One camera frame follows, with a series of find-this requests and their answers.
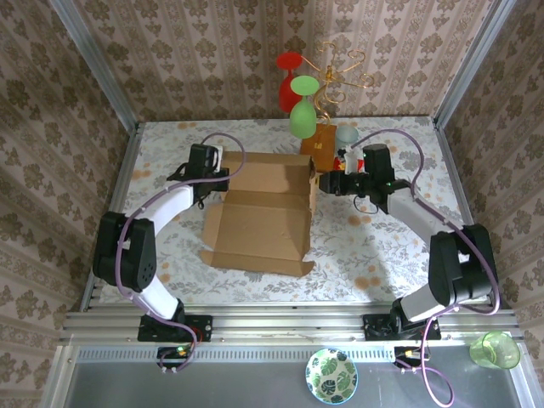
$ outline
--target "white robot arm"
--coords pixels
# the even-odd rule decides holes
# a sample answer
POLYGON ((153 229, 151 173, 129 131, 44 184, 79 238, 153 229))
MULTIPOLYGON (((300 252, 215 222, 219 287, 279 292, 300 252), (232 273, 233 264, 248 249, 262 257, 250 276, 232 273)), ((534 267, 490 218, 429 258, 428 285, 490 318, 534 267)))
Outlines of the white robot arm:
POLYGON ((368 145, 363 152, 364 173, 325 173, 320 176, 320 189, 336 196, 369 196, 380 210, 405 223, 427 243, 428 284, 396 299, 389 316, 382 316, 381 320, 366 320, 364 316, 365 326, 372 326, 369 321, 377 326, 370 334, 381 332, 385 337, 390 335, 388 338, 396 339, 403 338, 403 333, 407 337, 415 333, 417 337, 425 320, 433 315, 451 305, 491 293, 493 286, 482 263, 458 234, 461 232, 472 242, 496 279, 490 237, 482 225, 461 226, 447 219, 413 191, 410 183, 395 179, 385 144, 368 145))
MULTIPOLYGON (((189 161, 168 177, 165 190, 168 194, 150 204, 130 223, 121 256, 121 283, 128 298, 147 310, 150 316, 187 324, 191 322, 211 322, 211 316, 185 316, 183 303, 172 296, 156 275, 156 240, 162 228, 181 212, 195 204, 203 207, 202 201, 212 191, 226 191, 229 181, 216 182, 215 179, 227 179, 229 170, 221 168, 223 148, 207 144, 193 144, 189 161)), ((128 218, 123 213, 107 212, 100 220, 97 246, 94 253, 93 272, 108 284, 116 286, 115 262, 121 231, 128 218)), ((187 333, 176 327, 160 327, 161 322, 144 316, 140 325, 139 340, 183 341, 187 333), (147 334, 140 338, 142 328, 148 326, 147 334)))

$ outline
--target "metal base plate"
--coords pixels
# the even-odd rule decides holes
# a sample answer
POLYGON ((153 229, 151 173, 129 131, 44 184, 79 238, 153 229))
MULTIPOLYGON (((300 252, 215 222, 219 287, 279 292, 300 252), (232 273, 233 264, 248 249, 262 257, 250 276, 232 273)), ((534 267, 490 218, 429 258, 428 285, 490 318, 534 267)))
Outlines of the metal base plate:
MULTIPOLYGON (((407 330, 401 333, 393 332, 389 314, 365 314, 363 315, 363 330, 365 331, 365 340, 368 342, 383 340, 416 340, 422 339, 425 324, 412 324, 407 330)), ((428 331, 427 340, 440 340, 440 327, 438 321, 435 321, 428 331)))
MULTIPOLYGON (((213 317, 206 314, 186 314, 185 323, 195 331, 200 342, 208 343, 212 340, 213 317)), ((164 326, 152 317, 142 316, 138 329, 139 342, 160 343, 190 343, 193 337, 185 330, 164 326)))

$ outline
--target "open cardboard box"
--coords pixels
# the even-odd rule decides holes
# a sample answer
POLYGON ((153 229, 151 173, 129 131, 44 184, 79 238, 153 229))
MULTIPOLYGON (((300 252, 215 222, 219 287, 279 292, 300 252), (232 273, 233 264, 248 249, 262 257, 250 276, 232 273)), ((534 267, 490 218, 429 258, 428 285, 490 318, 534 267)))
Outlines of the open cardboard box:
MULTIPOLYGON (((224 152, 222 167, 233 173, 240 152, 224 152)), ((208 207, 201 251, 216 268, 305 276, 314 262, 309 229, 317 179, 310 156, 247 153, 246 165, 229 182, 223 203, 208 207)))

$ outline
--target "floral wallpaper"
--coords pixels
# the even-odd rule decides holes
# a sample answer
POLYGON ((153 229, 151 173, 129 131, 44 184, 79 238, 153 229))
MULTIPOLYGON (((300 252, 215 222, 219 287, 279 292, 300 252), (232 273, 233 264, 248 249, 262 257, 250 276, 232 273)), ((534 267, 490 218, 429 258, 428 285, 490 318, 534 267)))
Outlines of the floral wallpaper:
MULTIPOLYGON (((321 41, 351 49, 371 88, 343 86, 336 116, 431 115, 493 0, 74 0, 140 122, 286 117, 278 106, 296 51, 325 67, 321 41)), ((310 73, 304 65, 298 73, 310 73)))
POLYGON ((0 2, 0 407, 39 403, 127 135, 46 0, 0 2))
POLYGON ((544 384, 544 2, 519 0, 446 126, 544 384))

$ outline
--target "bowl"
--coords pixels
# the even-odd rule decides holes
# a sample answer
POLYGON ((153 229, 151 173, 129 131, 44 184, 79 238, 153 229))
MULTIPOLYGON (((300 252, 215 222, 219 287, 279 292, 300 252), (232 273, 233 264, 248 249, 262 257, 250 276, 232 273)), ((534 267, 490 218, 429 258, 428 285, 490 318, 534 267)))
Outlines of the bowl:
POLYGON ((357 389, 357 367, 337 348, 323 348, 306 365, 306 384, 319 401, 338 405, 348 401, 357 389))

